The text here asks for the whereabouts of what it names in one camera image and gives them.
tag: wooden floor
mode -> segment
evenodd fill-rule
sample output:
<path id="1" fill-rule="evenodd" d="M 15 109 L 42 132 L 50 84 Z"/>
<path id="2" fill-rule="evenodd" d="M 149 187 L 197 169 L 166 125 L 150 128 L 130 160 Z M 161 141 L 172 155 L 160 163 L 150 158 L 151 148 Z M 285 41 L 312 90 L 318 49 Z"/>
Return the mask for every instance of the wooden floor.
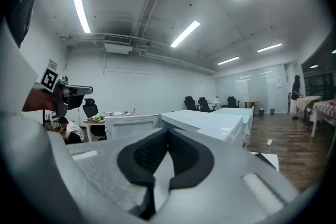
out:
<path id="1" fill-rule="evenodd" d="M 266 145 L 272 139 L 271 154 L 279 158 L 280 172 L 300 191 L 319 182 L 327 167 L 326 158 L 332 132 L 317 130 L 311 138 L 311 129 L 301 120 L 292 121 L 288 114 L 255 116 L 248 149 L 268 153 Z"/>

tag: air conditioner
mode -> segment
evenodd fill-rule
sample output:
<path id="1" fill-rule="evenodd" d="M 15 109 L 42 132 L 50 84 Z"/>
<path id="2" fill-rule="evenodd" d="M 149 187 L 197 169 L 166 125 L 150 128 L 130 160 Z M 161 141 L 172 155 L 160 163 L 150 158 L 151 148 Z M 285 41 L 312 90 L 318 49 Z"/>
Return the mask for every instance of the air conditioner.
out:
<path id="1" fill-rule="evenodd" d="M 132 51 L 131 39 L 104 35 L 104 46 L 107 52 L 113 54 L 128 54 Z"/>

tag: human hand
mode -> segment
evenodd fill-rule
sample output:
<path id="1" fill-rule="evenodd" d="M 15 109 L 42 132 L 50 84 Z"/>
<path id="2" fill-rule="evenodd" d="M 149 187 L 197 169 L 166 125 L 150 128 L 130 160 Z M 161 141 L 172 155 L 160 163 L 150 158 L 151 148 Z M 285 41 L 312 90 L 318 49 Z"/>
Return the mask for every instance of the human hand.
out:
<path id="1" fill-rule="evenodd" d="M 51 93 L 32 88 L 22 111 L 55 110 L 55 101 Z"/>

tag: ceiling light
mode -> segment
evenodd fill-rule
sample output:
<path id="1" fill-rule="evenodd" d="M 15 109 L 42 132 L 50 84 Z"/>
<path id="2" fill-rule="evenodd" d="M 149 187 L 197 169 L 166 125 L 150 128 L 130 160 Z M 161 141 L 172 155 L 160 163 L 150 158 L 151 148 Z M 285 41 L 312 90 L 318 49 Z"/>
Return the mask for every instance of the ceiling light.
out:
<path id="1" fill-rule="evenodd" d="M 224 63 L 226 63 L 226 62 L 231 62 L 231 61 L 233 61 L 233 60 L 237 60 L 237 59 L 239 59 L 238 56 L 235 57 L 235 58 L 232 58 L 232 59 L 228 59 L 228 60 L 226 60 L 226 61 L 224 61 L 224 62 L 219 62 L 218 65 L 222 65 L 222 64 L 224 64 Z"/>
<path id="2" fill-rule="evenodd" d="M 175 39 L 175 41 L 170 45 L 171 47 L 176 47 L 183 39 L 185 39 L 192 31 L 194 31 L 196 29 L 197 26 L 199 26 L 200 23 L 198 21 L 193 21 L 188 27 L 187 29 L 185 29 L 183 31 L 182 34 L 179 35 L 179 37 L 177 39 Z"/>
<path id="3" fill-rule="evenodd" d="M 267 47 L 267 48 L 264 48 L 264 49 L 260 49 L 260 50 L 257 50 L 258 52 L 262 52 L 262 51 L 264 51 L 264 50 L 269 50 L 269 49 L 273 49 L 273 48 L 275 48 L 275 47 L 279 47 L 279 46 L 281 46 L 282 45 L 282 43 L 280 43 L 280 44 L 276 44 L 276 45 L 273 45 L 273 46 L 270 46 L 270 47 Z"/>
<path id="4" fill-rule="evenodd" d="M 89 25 L 88 25 L 88 21 L 86 20 L 86 17 L 85 17 L 82 0 L 73 0 L 73 2 L 75 3 L 78 18 L 80 20 L 80 23 L 82 24 L 84 32 L 91 33 Z"/>

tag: woman with long dark hair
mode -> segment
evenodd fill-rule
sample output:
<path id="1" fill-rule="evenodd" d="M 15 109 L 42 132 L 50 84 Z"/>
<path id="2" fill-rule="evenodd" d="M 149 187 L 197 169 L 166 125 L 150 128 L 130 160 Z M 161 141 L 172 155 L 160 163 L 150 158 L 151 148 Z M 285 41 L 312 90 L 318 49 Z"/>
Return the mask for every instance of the woman with long dark hair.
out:
<path id="1" fill-rule="evenodd" d="M 296 116 L 297 113 L 296 100 L 298 97 L 303 96 L 302 94 L 300 94 L 299 90 L 300 90 L 300 76 L 296 75 L 293 83 L 292 95 L 290 97 L 290 110 L 289 110 L 289 114 L 292 115 L 292 120 L 295 121 L 298 119 L 298 117 Z"/>

